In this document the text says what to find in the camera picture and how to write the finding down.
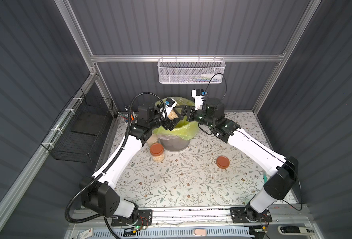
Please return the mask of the white tube in basket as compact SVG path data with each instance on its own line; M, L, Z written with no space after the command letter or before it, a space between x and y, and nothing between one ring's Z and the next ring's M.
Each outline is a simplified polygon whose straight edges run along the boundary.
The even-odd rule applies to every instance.
M222 74L221 73L217 73L217 74L211 74L211 73L207 73L207 74L201 74L200 77L202 79L206 79L206 80L215 80L215 81L221 81L222 80Z

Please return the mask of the oatmeal jar with terracotta lid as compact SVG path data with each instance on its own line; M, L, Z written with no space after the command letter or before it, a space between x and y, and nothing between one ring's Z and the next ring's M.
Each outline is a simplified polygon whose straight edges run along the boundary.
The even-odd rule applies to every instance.
M176 113L175 110L171 110L170 113L168 114L168 118L170 120L174 120L174 119L179 118L179 116L178 116L178 114Z

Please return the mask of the oatmeal jar with beige lid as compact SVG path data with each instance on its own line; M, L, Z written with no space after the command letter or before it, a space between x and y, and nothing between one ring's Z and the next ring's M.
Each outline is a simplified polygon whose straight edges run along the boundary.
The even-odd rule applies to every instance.
M158 139L157 135L152 134L146 143L149 147L151 147L153 144L156 144L158 142L159 142L159 139Z

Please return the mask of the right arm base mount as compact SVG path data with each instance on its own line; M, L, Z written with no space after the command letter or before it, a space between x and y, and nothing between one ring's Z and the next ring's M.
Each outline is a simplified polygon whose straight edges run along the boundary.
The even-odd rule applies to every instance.
M231 207L230 216L233 223L270 223L273 221L270 211L264 210L258 213L251 207Z

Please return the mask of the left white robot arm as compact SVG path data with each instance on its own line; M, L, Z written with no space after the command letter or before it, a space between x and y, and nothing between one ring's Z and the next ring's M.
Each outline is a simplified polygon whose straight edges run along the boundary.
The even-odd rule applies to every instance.
M119 148L92 177L85 177L82 180L82 187L95 180L93 185L80 194L84 207L106 218L118 216L131 221L137 219L139 215L137 204L121 198L115 187L133 156L152 136L153 130L160 126L173 129L180 121L180 118L169 119L176 106L177 102L173 98L167 98L164 108L161 105L147 109L139 107L137 120L127 125L126 135Z

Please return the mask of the green pen on table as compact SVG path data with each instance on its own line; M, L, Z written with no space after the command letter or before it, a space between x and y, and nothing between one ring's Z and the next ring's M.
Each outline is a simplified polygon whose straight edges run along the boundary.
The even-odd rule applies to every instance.
M268 175L265 171L263 171L263 180L265 183L268 181Z

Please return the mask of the grey bin with green bag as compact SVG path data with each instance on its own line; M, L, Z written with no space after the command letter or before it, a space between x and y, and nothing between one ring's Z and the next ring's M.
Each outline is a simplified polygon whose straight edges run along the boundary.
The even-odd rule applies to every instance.
M189 122L186 117L180 120L173 130L163 127L153 130L153 134L158 137L160 144L163 145L165 150L171 152L180 152L186 149L198 132L197 122Z

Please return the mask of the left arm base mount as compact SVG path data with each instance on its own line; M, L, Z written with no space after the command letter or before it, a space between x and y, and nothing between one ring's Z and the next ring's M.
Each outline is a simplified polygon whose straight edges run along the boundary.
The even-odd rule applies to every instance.
M112 219L113 227L132 227L132 226L150 226L152 224L153 210L138 209L133 212L131 217L124 218L118 216Z

